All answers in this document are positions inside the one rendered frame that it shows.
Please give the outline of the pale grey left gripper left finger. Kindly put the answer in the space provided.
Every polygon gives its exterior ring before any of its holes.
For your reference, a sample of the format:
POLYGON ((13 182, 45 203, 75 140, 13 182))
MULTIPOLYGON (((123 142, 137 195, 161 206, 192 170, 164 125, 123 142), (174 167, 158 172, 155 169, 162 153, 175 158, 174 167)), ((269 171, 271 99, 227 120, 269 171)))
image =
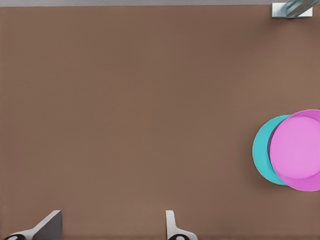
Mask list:
POLYGON ((61 240, 63 212, 54 210, 35 227, 12 233, 3 240, 61 240))

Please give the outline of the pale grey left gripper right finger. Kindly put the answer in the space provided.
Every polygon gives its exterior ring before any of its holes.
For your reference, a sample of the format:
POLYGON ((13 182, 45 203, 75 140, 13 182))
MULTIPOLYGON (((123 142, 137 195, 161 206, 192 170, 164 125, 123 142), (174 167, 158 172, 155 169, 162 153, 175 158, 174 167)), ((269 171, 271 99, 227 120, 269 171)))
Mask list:
POLYGON ((176 225, 175 213, 173 210, 165 211, 166 240, 198 240, 198 237, 190 231, 180 229, 176 225))

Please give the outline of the blue plate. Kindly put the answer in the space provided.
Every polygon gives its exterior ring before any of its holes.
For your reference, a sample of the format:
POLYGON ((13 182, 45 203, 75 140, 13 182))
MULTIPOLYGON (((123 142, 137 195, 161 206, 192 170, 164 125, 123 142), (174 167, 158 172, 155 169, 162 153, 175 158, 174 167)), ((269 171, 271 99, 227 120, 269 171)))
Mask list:
POLYGON ((264 123, 256 133, 252 144, 252 159, 259 174, 270 183, 286 186, 272 167, 269 157, 270 139, 278 125, 290 115, 280 115, 264 123))

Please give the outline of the pink plate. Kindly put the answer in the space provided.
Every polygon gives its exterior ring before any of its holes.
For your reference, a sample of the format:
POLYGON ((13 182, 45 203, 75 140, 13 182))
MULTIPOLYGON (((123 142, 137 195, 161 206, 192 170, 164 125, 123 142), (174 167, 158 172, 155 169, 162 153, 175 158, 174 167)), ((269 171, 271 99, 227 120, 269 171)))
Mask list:
POLYGON ((320 110, 302 110, 283 120, 271 137, 269 157, 287 186, 320 191, 320 110))

